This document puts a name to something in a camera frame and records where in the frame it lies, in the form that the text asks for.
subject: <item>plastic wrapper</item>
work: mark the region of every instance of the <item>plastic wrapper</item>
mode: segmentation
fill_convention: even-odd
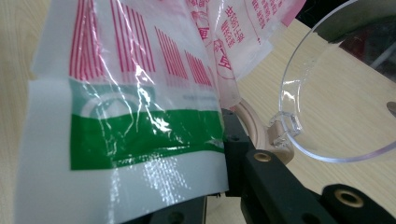
[[[185,1],[52,1],[29,84],[16,223],[121,223],[227,190],[220,102],[238,102],[235,74],[254,60],[237,65],[251,48],[227,49],[211,21],[219,1],[204,3],[206,15]]]
[[[214,67],[221,107],[241,101],[236,80],[248,75],[271,52],[305,0],[186,0]]]

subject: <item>green band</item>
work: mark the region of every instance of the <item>green band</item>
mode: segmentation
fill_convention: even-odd
[[[217,111],[152,111],[111,119],[72,115],[71,169],[111,169],[194,151],[223,152],[222,135]]]

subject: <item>clear plastic lid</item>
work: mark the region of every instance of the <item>clear plastic lid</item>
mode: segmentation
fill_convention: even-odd
[[[396,151],[395,102],[396,1],[360,0],[330,13],[294,51],[279,111],[305,154],[362,161]]]

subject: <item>wooden surface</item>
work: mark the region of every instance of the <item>wooden surface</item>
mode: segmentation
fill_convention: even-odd
[[[27,81],[49,0],[0,1],[0,223],[12,223],[18,147],[27,102]],[[266,122],[277,111],[277,95],[292,52],[308,29],[294,21],[273,53],[240,82],[243,97]],[[396,216],[395,160],[333,164],[296,151],[288,165],[309,189],[344,183],[362,190]],[[207,223],[244,223],[238,199],[222,199]]]

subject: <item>metal ring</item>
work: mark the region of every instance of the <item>metal ring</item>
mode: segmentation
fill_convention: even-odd
[[[335,197],[340,201],[341,203],[355,207],[355,208],[360,208],[363,207],[364,201],[363,199],[357,195],[356,193],[346,190],[346,189],[338,189],[334,193]]]
[[[256,154],[254,154],[254,159],[256,159],[258,161],[270,161],[271,156],[266,153],[258,152]]]

